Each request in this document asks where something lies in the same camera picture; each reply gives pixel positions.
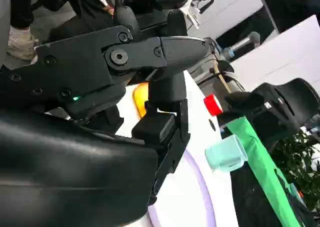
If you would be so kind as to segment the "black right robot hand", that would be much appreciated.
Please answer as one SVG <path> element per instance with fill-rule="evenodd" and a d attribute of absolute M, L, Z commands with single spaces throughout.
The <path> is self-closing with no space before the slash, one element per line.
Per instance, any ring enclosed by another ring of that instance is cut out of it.
<path fill-rule="evenodd" d="M 206 53 L 189 36 L 136 40 L 123 26 L 47 43 L 0 71 L 0 224 L 117 227 L 144 216 L 190 140 L 184 71 Z M 92 117 L 148 83 L 131 137 Z"/>

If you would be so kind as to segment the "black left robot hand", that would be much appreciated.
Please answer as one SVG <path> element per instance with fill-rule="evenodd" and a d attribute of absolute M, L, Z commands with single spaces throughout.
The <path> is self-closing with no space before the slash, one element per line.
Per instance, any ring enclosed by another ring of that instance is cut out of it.
<path fill-rule="evenodd" d="M 264 82 L 249 92 L 230 93 L 225 100 L 229 110 L 218 115 L 220 125 L 246 117 L 254 127 L 300 127 L 320 108 L 318 93 L 302 78 L 278 85 Z"/>

